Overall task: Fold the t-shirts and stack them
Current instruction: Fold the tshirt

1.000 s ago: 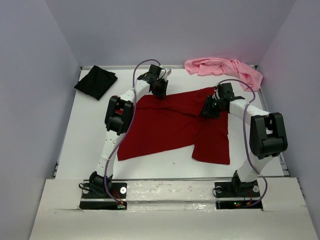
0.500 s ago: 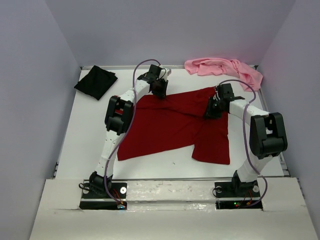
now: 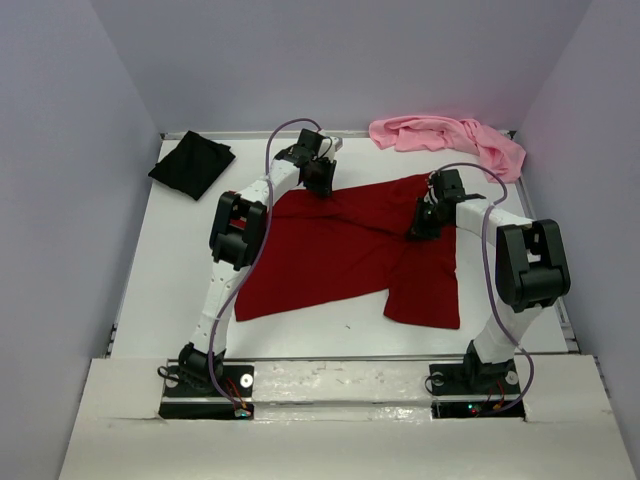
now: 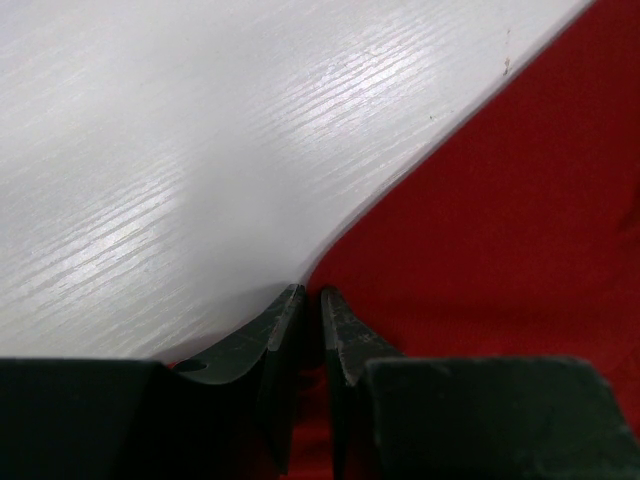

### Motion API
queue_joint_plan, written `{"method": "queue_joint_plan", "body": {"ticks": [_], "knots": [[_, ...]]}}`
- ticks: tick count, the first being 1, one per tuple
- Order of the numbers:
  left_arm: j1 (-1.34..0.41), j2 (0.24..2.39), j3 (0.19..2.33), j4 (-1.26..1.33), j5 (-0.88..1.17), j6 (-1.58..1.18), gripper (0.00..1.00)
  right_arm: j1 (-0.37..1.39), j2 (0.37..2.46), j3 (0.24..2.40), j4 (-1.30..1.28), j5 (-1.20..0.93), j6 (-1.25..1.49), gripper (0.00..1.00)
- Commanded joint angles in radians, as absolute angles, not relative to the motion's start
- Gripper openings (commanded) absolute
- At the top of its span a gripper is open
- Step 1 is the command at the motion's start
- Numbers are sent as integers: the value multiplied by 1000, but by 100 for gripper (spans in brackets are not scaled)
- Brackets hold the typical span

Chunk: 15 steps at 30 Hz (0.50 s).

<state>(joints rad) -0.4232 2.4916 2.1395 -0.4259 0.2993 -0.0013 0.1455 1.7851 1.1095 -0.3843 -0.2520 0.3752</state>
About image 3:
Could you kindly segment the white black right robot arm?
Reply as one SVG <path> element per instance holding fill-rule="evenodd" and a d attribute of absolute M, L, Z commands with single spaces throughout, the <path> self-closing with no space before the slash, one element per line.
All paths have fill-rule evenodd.
<path fill-rule="evenodd" d="M 495 387 L 523 394 L 514 357 L 533 321 L 571 286 L 562 235 L 554 220 L 511 214 L 481 194 L 466 192 L 459 164 L 429 175 L 416 202 L 409 239 L 432 240 L 447 227 L 475 234 L 491 315 L 459 363 L 431 366 L 425 382 L 434 396 L 483 395 Z"/>

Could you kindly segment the red t shirt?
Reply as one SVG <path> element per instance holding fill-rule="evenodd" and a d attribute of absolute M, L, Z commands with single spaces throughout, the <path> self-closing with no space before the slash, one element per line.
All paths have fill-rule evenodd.
<path fill-rule="evenodd" d="M 385 291 L 388 319 L 459 329 L 455 230 L 447 227 L 434 240 L 408 236 L 427 180 L 418 174 L 328 198 L 306 190 L 285 194 L 237 297 L 237 321 Z"/>

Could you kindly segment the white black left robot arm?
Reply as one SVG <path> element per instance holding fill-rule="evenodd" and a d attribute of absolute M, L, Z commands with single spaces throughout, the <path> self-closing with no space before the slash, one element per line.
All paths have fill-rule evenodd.
<path fill-rule="evenodd" d="M 267 140 L 264 174 L 218 201 L 209 239 L 212 272 L 194 333 L 178 355 L 178 375 L 195 392 L 233 402 L 239 398 L 223 387 L 227 331 L 236 297 L 257 266 L 269 236 L 273 208 L 286 193 L 303 186 L 321 196 L 332 194 L 336 153 L 343 140 L 322 129 L 303 129 L 297 141 L 271 152 Z"/>

